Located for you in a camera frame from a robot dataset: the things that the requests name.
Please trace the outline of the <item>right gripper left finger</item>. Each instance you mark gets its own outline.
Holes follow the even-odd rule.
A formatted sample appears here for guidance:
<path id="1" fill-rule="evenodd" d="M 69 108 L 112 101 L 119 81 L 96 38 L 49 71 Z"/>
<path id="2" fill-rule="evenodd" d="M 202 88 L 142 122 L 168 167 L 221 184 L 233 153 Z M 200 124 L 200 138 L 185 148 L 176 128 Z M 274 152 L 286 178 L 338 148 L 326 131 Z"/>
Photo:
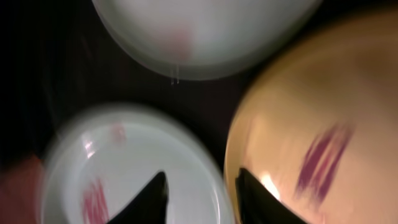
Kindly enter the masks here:
<path id="1" fill-rule="evenodd" d="M 166 224 L 169 185 L 159 171 L 108 224 Z"/>

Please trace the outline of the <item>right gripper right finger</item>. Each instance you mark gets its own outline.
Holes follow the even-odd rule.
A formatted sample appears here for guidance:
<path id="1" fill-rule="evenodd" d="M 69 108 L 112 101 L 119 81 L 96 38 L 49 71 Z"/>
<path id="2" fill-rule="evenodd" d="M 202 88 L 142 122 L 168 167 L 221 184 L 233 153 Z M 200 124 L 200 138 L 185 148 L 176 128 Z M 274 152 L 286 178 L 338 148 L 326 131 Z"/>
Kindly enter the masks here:
<path id="1" fill-rule="evenodd" d="M 247 169 L 240 168 L 235 179 L 242 224 L 305 224 L 279 202 Z"/>

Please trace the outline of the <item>yellow plate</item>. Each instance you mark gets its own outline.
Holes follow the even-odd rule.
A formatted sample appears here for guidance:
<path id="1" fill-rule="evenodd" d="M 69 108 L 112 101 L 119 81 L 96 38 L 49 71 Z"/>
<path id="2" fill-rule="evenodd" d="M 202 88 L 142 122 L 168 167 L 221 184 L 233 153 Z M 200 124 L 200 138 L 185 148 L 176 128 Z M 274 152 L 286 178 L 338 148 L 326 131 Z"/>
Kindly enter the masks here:
<path id="1" fill-rule="evenodd" d="M 301 40 L 254 81 L 229 129 L 224 179 L 247 169 L 305 223 L 397 222 L 397 8 Z"/>

